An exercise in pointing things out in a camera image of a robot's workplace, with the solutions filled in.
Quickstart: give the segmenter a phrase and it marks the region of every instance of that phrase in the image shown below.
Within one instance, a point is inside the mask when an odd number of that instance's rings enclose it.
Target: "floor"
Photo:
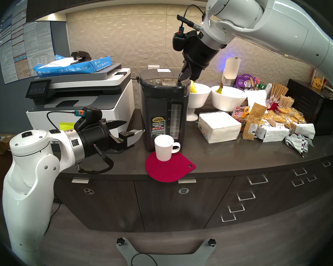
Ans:
[[[53,204],[55,211],[58,204]],[[62,205],[43,238],[46,266],[126,266],[117,250],[125,237],[141,253],[193,253],[204,241],[217,245],[206,265],[308,265],[333,233],[333,190],[263,219],[192,232],[115,233],[88,230]]]

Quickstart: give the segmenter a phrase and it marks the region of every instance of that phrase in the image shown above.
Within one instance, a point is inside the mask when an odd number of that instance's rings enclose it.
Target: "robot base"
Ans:
[[[148,255],[138,254],[127,238],[119,238],[116,243],[117,249],[127,261],[127,266],[131,265],[133,256],[133,266],[204,266],[208,257],[215,250],[216,241],[205,240],[197,251],[190,255]]]

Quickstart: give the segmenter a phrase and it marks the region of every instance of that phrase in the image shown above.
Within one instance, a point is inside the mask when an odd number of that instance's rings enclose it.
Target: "poster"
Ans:
[[[54,61],[50,22],[26,23],[27,0],[19,0],[0,25],[0,64],[5,84],[37,76],[33,67]]]

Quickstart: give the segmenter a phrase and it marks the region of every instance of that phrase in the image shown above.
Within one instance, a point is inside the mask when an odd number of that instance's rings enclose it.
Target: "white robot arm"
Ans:
[[[91,107],[78,112],[83,117],[74,129],[31,130],[10,141],[13,160],[3,184],[3,211],[11,249],[29,266],[43,265],[39,245],[49,223],[53,185],[58,174],[96,153],[109,167],[101,171],[85,171],[76,165],[79,173],[106,172],[113,167],[113,161],[101,150],[131,148],[143,133],[142,130],[120,132],[115,138],[110,129],[125,121],[106,122],[102,112]],[[59,142],[60,161],[53,155],[50,145],[54,139]]]
[[[212,15],[221,21],[211,19]],[[333,40],[290,0],[208,0],[199,30],[198,35],[189,37],[192,40],[183,43],[186,34],[174,35],[174,49],[184,50],[180,81],[196,80],[217,52],[236,36],[282,57],[308,63],[333,86]]]

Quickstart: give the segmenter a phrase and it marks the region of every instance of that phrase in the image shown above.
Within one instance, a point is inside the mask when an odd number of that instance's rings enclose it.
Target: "microwave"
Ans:
[[[289,79],[286,96],[295,101],[293,107],[304,114],[307,122],[313,123],[316,134],[333,133],[333,94],[326,89],[316,89],[310,83]]]

